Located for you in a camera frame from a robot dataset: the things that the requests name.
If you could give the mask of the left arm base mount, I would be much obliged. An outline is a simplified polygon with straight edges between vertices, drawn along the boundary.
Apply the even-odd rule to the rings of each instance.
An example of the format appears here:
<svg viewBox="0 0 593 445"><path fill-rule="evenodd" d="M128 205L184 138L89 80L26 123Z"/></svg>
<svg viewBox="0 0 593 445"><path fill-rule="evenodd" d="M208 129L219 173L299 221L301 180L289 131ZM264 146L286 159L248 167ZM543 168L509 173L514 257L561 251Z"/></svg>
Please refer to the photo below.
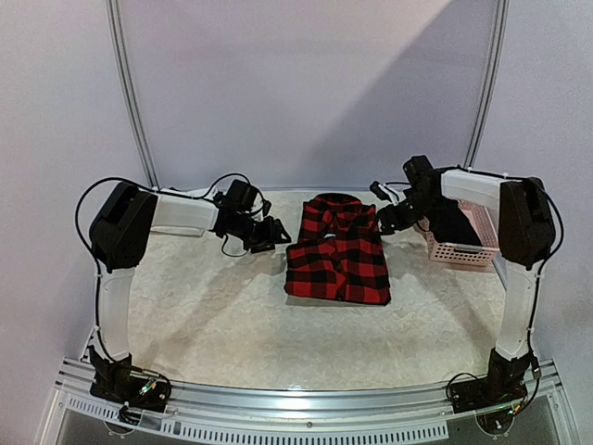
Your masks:
<svg viewBox="0 0 593 445"><path fill-rule="evenodd" d="M94 347L89 360L95 369L90 394L131 408L163 413L172 393L172 384L163 374L132 364L132 355L111 362Z"/></svg>

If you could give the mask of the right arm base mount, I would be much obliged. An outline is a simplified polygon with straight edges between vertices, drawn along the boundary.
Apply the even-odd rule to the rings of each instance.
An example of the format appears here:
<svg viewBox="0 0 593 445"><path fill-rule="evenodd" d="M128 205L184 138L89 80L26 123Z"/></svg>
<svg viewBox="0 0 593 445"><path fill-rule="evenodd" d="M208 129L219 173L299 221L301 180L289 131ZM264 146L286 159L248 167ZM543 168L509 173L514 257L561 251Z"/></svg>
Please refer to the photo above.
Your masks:
<svg viewBox="0 0 593 445"><path fill-rule="evenodd" d="M528 369L536 380L532 395L529 395L524 383L524 374ZM518 406L510 410L510 415L516 416L535 398L540 377L539 361L532 351L522 357L507 360L492 349L486 376L477 377L470 373L454 375L446 386L446 397L451 402L454 413L506 406L519 401Z"/></svg>

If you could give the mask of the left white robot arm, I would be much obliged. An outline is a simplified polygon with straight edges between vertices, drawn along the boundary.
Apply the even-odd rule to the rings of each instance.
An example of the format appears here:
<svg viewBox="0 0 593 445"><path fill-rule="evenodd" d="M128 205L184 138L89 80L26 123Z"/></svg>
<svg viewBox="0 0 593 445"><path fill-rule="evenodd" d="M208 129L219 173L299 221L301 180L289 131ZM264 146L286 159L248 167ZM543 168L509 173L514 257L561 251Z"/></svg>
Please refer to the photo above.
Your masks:
<svg viewBox="0 0 593 445"><path fill-rule="evenodd" d="M212 233L257 254L289 244L271 203L246 179L235 177L223 191L150 189L124 178L114 188L89 228L86 243L95 261L95 341L89 359L95 367L131 362L128 312L132 279L153 233L200 237Z"/></svg>

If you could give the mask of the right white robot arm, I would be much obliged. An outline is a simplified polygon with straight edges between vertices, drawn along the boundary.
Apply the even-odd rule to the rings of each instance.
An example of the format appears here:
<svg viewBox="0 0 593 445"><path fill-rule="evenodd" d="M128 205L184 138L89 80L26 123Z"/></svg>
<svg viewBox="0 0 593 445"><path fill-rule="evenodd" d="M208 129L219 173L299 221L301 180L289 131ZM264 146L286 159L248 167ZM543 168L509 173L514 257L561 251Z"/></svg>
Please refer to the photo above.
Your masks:
<svg viewBox="0 0 593 445"><path fill-rule="evenodd" d="M563 240L561 216L541 179L456 167L435 168L425 155L403 166L408 187L369 189L387 206L378 211L381 233L391 235L429 216L445 199L465 201L498 216L498 248L506 269L506 299L496 354L516 362L533 353L531 336L542 273Z"/></svg>

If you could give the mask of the red black plaid garment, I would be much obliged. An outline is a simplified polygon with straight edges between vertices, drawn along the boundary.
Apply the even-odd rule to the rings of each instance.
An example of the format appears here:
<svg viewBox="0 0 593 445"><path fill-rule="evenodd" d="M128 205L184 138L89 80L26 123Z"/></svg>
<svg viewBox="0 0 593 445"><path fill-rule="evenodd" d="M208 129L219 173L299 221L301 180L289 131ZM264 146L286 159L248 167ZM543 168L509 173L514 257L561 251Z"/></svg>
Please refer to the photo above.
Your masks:
<svg viewBox="0 0 593 445"><path fill-rule="evenodd" d="M390 303L376 207L341 193L304 202L297 242L286 249L284 291L298 298Z"/></svg>

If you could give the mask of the white green raglan t-shirt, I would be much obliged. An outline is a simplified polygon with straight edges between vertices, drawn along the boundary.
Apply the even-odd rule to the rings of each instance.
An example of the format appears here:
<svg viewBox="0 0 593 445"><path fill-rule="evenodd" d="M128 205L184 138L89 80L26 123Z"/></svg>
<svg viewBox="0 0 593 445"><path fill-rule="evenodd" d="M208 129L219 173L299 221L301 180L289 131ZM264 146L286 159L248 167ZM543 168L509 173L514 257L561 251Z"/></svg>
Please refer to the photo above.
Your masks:
<svg viewBox="0 0 593 445"><path fill-rule="evenodd" d="M205 192L205 189L155 190L158 201L151 231L164 235L202 236L211 228L216 208L205 199L198 199L198 192Z"/></svg>

